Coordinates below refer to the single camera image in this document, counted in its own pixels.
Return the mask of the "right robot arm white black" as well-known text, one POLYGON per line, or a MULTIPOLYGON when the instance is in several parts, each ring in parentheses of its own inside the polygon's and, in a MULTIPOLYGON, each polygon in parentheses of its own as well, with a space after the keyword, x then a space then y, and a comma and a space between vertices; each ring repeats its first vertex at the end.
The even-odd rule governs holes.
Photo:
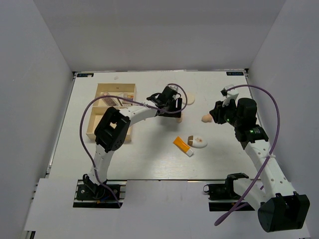
POLYGON ((217 101, 209 112, 215 123, 234 127, 236 139, 252 160, 263 189, 252 183, 245 174, 230 174, 226 195, 239 196, 257 211, 258 220, 266 232, 298 230, 304 225, 310 201, 296 192, 286 179, 264 129, 257 124, 257 104, 253 99, 217 101))

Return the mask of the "round cream powder puff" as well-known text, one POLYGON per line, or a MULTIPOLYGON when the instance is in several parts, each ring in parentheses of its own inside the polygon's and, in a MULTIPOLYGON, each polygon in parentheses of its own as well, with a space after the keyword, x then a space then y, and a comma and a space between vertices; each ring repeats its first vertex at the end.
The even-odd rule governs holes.
POLYGON ((192 105, 195 102, 195 95, 193 93, 187 92, 186 96, 182 96, 182 104, 183 105, 192 105))

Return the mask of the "white oval sunscreen bottle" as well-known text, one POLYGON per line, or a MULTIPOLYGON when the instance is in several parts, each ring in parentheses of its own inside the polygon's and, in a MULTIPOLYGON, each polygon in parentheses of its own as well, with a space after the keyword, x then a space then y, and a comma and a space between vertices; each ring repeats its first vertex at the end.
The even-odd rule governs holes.
POLYGON ((190 135, 187 139, 187 144, 194 148, 205 148, 208 143, 202 136, 190 135))

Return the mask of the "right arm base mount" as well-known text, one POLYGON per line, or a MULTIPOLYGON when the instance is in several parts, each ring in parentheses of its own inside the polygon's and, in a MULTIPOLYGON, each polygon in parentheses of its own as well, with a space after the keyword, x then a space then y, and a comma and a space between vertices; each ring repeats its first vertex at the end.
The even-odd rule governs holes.
POLYGON ((240 195, 234 191, 234 181, 239 179, 248 179, 251 183, 246 174, 234 173, 229 174, 224 183, 210 183, 203 186, 204 194, 208 195, 210 212, 227 212, 235 205, 240 195))

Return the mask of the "orange cream tube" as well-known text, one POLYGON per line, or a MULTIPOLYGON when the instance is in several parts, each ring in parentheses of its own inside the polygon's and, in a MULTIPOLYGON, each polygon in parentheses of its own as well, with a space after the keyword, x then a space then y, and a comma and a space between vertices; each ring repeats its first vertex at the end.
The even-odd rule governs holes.
POLYGON ((188 157, 192 157, 194 154, 193 150, 179 137, 173 141, 173 144, 177 146, 183 153, 185 153, 188 157))

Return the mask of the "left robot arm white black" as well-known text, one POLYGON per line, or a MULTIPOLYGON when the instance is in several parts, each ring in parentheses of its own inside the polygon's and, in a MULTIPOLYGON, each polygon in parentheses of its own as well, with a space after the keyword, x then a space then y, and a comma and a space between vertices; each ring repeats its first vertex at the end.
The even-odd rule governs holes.
POLYGON ((92 168, 89 174, 83 175, 84 185, 88 193, 95 199, 104 196, 105 188, 110 190, 107 182, 107 172, 113 154, 124 143, 129 127, 134 124, 157 116, 180 118, 181 112, 186 108, 182 106, 182 97, 178 90, 182 90, 185 99, 187 95, 181 86, 175 83, 168 84, 161 93, 154 93, 146 98, 144 103, 131 100, 132 106, 123 109, 109 107, 103 114, 100 122, 94 130, 96 152, 92 156, 84 144, 82 126, 88 108, 97 100, 108 98, 99 96, 86 107, 80 121, 80 141, 88 154, 92 168))

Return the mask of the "colourful small eyeshadow palette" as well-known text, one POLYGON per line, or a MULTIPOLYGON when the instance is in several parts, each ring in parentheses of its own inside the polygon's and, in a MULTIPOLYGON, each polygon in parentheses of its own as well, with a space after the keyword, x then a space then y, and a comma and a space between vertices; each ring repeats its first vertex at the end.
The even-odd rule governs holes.
POLYGON ((124 101, 126 101, 126 100, 131 100, 131 101, 134 100, 134 94, 133 93, 122 92, 118 96, 124 98, 124 101))

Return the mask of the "grey palette box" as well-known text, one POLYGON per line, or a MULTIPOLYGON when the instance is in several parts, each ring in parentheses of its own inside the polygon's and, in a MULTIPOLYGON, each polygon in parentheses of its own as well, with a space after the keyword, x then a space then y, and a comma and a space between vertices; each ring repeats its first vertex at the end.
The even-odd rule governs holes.
POLYGON ((132 102, 128 102, 126 100, 119 100, 120 101, 120 105, 122 107, 125 107, 125 108, 128 108, 128 107, 131 107, 131 106, 134 106, 135 103, 132 103, 132 102))

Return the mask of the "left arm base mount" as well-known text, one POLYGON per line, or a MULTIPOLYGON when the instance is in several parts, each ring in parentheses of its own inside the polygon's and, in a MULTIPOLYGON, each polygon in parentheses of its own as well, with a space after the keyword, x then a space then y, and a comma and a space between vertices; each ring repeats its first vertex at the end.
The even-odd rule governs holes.
POLYGON ((104 183, 112 193, 104 186, 97 186, 83 176, 82 180, 77 181, 73 207, 119 209, 124 202, 127 182, 110 180, 104 183))

